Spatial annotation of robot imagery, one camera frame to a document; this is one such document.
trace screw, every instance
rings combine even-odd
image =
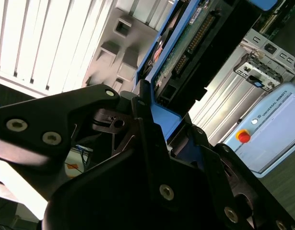
[[[171,201],[174,199],[174,191],[172,188],[166,184],[160,185],[160,194],[163,196],[164,199]]]
[[[235,213],[234,210],[232,210],[230,207],[225,207],[224,208],[224,213],[227,216],[227,218],[229,218],[229,220],[233,223],[238,223],[238,216]]]
[[[21,119],[11,119],[6,124],[8,130],[22,132],[28,128],[28,124]]]
[[[229,152],[229,148],[225,145],[223,145],[223,149],[226,151],[226,152]]]
[[[138,100],[138,102],[141,104],[141,105],[145,105],[145,103],[141,100]]]
[[[199,134],[204,134],[203,130],[201,130],[200,128],[196,128],[196,130],[198,131]]]
[[[108,94],[111,97],[114,96],[114,93],[112,91],[110,91],[110,90],[106,90],[106,94]]]
[[[58,145],[62,141],[62,137],[59,133],[56,132],[47,132],[44,133],[42,137],[43,142],[48,145]]]
[[[279,220],[276,221],[276,225],[277,225],[278,229],[280,229],[280,230],[287,230],[285,225]]]

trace red button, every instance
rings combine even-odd
[[[238,135],[238,140],[241,143],[248,143],[250,139],[251,139],[251,136],[247,132],[242,132]]]

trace universal robots logo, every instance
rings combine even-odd
[[[261,118],[262,116],[267,115],[272,108],[285,96],[285,94],[287,93],[287,90],[285,90],[277,99],[275,102],[273,102],[270,107],[262,114],[262,115],[258,115],[257,118]]]

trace blue plastic frame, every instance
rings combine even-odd
[[[200,3],[201,0],[191,0],[191,2],[189,3],[188,7],[186,8],[184,14],[182,15],[180,21],[178,22],[178,25],[176,26],[174,32],[172,33],[170,39],[168,40],[165,48],[163,49],[157,63],[155,64],[155,66],[153,67],[153,69],[151,70],[151,72],[148,74],[148,76],[146,77],[146,80],[149,81],[151,83],[151,90],[152,90],[152,104],[151,104],[151,111],[153,114],[153,119],[154,122],[159,124],[162,128],[162,132],[163,135],[165,137],[165,140],[167,140],[171,134],[174,132],[174,130],[177,128],[177,126],[180,124],[182,117],[170,110],[168,110],[167,108],[159,105],[156,103],[155,98],[154,98],[154,79],[156,77],[156,75],[158,74],[159,70],[161,69],[162,65],[164,64],[164,62],[166,61],[166,58],[168,57],[168,55],[170,54],[171,50],[174,48],[177,40],[179,39],[179,37],[182,34],[182,31],[184,30],[184,28],[187,26],[188,21],[191,19],[192,15],[194,14],[198,4]],[[169,15],[172,14],[174,8],[177,5],[177,0],[175,1],[171,12],[169,13]],[[250,2],[252,2],[253,4],[255,4],[256,6],[262,8],[263,10],[268,10],[270,9],[276,2],[277,0],[250,0]],[[136,72],[136,84],[138,83],[138,73],[140,72],[140,70],[142,68],[144,68],[144,63],[146,62],[148,55],[152,52],[153,47],[155,46],[158,38],[161,36],[161,34],[163,33],[163,30],[165,29],[165,26],[169,20],[169,17],[167,17],[167,19],[165,20],[165,22],[163,23],[160,31],[158,32],[153,44],[151,45],[150,49],[148,50],[147,54],[145,55],[142,63],[140,64],[138,71]]]

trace white label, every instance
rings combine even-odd
[[[197,17],[199,16],[199,14],[200,14],[200,12],[201,12],[202,9],[203,9],[202,7],[197,8],[197,10],[196,10],[195,13],[193,14],[193,16],[192,16],[192,18],[191,18],[189,24],[192,25],[192,24],[195,22],[195,20],[196,20]]]

